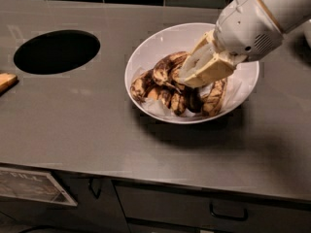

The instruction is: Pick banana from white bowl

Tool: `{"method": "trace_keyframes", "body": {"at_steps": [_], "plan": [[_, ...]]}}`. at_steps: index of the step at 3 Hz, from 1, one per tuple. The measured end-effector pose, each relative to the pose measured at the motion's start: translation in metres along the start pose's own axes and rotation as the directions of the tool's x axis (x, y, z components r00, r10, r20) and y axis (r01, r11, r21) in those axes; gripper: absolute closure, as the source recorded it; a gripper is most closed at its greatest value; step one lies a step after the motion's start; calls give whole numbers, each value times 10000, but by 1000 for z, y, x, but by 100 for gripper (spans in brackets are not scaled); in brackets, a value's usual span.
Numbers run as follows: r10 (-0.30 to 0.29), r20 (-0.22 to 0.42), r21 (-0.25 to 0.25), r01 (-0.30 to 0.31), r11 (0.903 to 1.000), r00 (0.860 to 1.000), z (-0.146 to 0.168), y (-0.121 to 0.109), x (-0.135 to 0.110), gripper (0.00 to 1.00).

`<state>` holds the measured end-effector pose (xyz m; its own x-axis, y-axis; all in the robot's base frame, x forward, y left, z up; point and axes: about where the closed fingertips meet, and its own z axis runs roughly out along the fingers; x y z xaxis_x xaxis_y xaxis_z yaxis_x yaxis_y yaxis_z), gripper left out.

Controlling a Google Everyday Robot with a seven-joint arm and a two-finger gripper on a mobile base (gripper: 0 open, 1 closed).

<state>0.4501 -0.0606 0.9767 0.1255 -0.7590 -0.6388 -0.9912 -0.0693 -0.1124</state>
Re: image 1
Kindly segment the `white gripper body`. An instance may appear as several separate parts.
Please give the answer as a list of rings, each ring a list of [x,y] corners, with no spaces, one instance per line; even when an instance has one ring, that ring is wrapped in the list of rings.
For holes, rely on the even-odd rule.
[[[283,35],[260,0],[233,0],[216,22],[214,39],[220,50],[257,61],[277,49]]]

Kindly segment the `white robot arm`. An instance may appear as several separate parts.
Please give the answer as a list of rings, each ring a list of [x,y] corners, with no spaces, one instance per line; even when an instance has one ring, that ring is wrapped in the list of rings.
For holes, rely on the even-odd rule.
[[[178,81],[201,87],[226,78],[239,63],[277,49],[286,34],[310,17],[311,0],[233,0],[190,52]]]

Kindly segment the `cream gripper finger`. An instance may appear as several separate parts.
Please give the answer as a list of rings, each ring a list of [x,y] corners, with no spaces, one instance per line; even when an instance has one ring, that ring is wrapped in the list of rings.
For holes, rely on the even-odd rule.
[[[236,66],[247,58],[245,54],[232,55],[227,51],[196,52],[186,59],[180,69],[179,82],[192,88],[202,87],[232,75]]]
[[[217,79],[217,70],[212,65],[214,53],[217,52],[214,30],[205,32],[189,56],[183,63],[179,79],[185,81],[191,76],[195,76],[203,81],[214,81]]]

